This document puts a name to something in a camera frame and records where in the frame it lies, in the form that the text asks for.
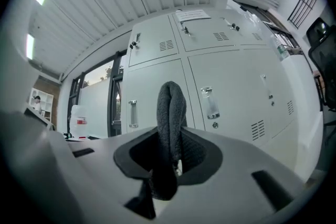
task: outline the door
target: door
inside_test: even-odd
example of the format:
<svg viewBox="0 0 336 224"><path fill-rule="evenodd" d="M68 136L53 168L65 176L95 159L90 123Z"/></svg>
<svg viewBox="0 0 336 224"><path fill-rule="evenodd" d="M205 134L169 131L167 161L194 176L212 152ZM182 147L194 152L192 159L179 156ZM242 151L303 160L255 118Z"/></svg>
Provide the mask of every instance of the door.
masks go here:
<svg viewBox="0 0 336 224"><path fill-rule="evenodd" d="M268 140L267 102L260 81L249 79L241 51L222 51L189 57L201 102L205 130L257 146ZM209 119L201 88L211 87L219 117Z"/></svg>
<svg viewBox="0 0 336 224"><path fill-rule="evenodd" d="M131 49L129 66L178 53L168 15L136 24L133 27L130 43L133 41L137 46Z"/></svg>
<svg viewBox="0 0 336 224"><path fill-rule="evenodd" d="M181 26L176 16L173 15L173 17L186 51L235 45L237 33L231 30L223 19L190 20L183 22ZM185 27L187 27L189 34L182 31Z"/></svg>
<svg viewBox="0 0 336 224"><path fill-rule="evenodd" d="M271 49L244 50L245 61L263 82L264 99L268 102L271 137L280 133L291 121L293 97L280 60Z"/></svg>
<svg viewBox="0 0 336 224"><path fill-rule="evenodd" d="M195 127L182 63L178 59L128 73L127 132L157 126L158 95L161 86L168 81L174 81L181 87L187 103L187 126Z"/></svg>

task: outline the floor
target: floor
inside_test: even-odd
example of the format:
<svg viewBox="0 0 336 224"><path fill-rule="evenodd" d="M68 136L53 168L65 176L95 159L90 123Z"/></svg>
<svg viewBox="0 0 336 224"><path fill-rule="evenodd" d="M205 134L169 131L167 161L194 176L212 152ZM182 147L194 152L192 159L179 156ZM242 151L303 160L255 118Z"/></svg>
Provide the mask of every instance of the floor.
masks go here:
<svg viewBox="0 0 336 224"><path fill-rule="evenodd" d="M329 111L329 108L327 106L324 106L323 118L324 123L335 121L336 113ZM331 165L331 162L334 160L334 155L336 153L336 134L329 139L327 144L325 143L327 137L330 135L334 128L336 128L336 126L327 126L323 131L321 153L316 166L316 169L318 170L327 171L329 166Z"/></svg>

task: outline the black window frame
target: black window frame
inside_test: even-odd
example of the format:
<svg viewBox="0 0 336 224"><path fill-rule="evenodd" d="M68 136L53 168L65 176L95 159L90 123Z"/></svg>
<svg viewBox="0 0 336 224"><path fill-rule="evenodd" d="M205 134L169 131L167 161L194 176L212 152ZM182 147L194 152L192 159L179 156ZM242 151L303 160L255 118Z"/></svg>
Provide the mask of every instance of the black window frame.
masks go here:
<svg viewBox="0 0 336 224"><path fill-rule="evenodd" d="M71 108L72 106L78 105L79 102L79 96L80 96L80 90L83 87L84 78L85 75L90 73L91 71L113 61L112 70L111 70L111 76L110 76L110 83L109 83L109 92L108 92L108 109L107 109L107 124L108 124L108 137L117 135L116 129L119 128L121 130L121 121L120 123L114 123L112 117L115 115L115 102L116 102L116 96L114 96L114 93L117 90L117 82L122 80L123 74L118 74L119 72L119 65L121 57L126 55L127 50L123 51L117 51L114 55L106 58L105 60L97 63L96 65L92 66L85 72L82 72L80 76L75 78L72 81L71 89L70 89L70 96L69 96L69 102L68 102L68 114L67 114L67 132L70 133L70 117L71 117Z"/></svg>

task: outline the locker vent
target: locker vent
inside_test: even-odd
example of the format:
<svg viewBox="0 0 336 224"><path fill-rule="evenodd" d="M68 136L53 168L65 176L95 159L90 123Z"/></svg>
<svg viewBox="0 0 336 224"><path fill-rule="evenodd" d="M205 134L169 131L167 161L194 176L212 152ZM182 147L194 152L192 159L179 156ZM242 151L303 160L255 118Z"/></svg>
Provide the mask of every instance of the locker vent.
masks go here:
<svg viewBox="0 0 336 224"><path fill-rule="evenodd" d="M294 112L294 105L293 105L293 102L292 101L289 101L287 103L287 107L288 107L288 113L289 115L292 114Z"/></svg>
<svg viewBox="0 0 336 224"><path fill-rule="evenodd" d="M252 35L254 36L254 38L255 38L256 40L262 40L262 38L259 36L259 34L257 34L257 33L252 33Z"/></svg>
<svg viewBox="0 0 336 224"><path fill-rule="evenodd" d="M229 40L229 38L226 36L225 33L223 32L220 32L220 33L214 33L214 36L215 38L218 40L218 41L223 41L223 40Z"/></svg>
<svg viewBox="0 0 336 224"><path fill-rule="evenodd" d="M265 126L264 121L258 121L255 124L251 125L252 130L252 140L256 140L260 137L262 137L265 134Z"/></svg>
<svg viewBox="0 0 336 224"><path fill-rule="evenodd" d="M159 44L159 46L160 46L160 51L163 51L163 50L169 50L169 49L174 48L174 45L173 45L173 41L172 41L172 40L168 40L168 41L161 42L161 43Z"/></svg>

